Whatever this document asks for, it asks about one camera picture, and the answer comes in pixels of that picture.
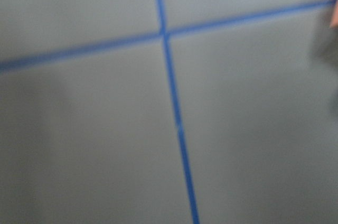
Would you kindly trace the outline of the blue tape strip long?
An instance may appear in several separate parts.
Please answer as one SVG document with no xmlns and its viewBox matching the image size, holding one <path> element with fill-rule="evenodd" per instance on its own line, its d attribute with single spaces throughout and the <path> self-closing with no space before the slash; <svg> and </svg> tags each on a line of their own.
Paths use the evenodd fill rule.
<svg viewBox="0 0 338 224">
<path fill-rule="evenodd" d="M 185 177 L 185 186 L 187 191 L 187 197 L 190 205 L 190 213 L 192 222 L 194 224 L 200 223 L 200 216 L 198 211 L 198 205 L 195 197 L 195 190 L 193 184 L 193 177 L 191 173 L 191 166 L 189 160 L 189 153 L 186 144 L 184 124 L 181 115 L 180 100 L 176 86 L 176 75 L 173 63 L 173 55 L 171 48 L 171 35 L 167 28 L 166 8 L 165 0 L 156 0 L 156 7 L 159 18 L 159 34 L 162 38 L 163 53 L 166 63 L 166 71 L 168 77 L 168 85 L 170 89 L 175 128 L 177 133 L 177 140 L 180 149 L 181 163 Z"/>
</svg>

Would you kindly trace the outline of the blue tape strip crossing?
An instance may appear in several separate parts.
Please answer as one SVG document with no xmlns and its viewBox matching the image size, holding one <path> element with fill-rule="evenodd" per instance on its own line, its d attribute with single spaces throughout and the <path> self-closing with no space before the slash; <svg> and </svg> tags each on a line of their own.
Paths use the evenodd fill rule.
<svg viewBox="0 0 338 224">
<path fill-rule="evenodd" d="M 217 20 L 206 21 L 201 23 L 194 23 L 189 25 L 182 25 L 169 29 L 167 26 L 161 26 L 156 32 L 142 33 L 138 35 L 128 36 L 125 38 L 103 40 L 100 42 L 89 43 L 85 45 L 75 46 L 67 49 L 55 50 L 46 53 L 32 54 L 27 57 L 17 59 L 9 59 L 1 61 L 1 73 L 7 71 L 18 70 L 21 68 L 36 66 L 43 63 L 54 62 L 58 60 L 71 59 L 75 57 L 84 57 L 88 54 L 104 51 L 119 49 L 124 46 L 132 46 L 138 43 L 145 43 L 152 40 L 164 38 L 166 36 L 186 35 L 193 32 L 200 32 L 209 30 L 216 27 L 233 25 L 246 21 L 253 21 L 277 15 L 298 13 L 318 8 L 325 8 L 333 6 L 336 0 L 320 0 L 310 3 L 295 4 L 291 6 L 283 6 L 280 8 L 247 13 L 239 16 L 232 16 L 220 18 Z"/>
</svg>

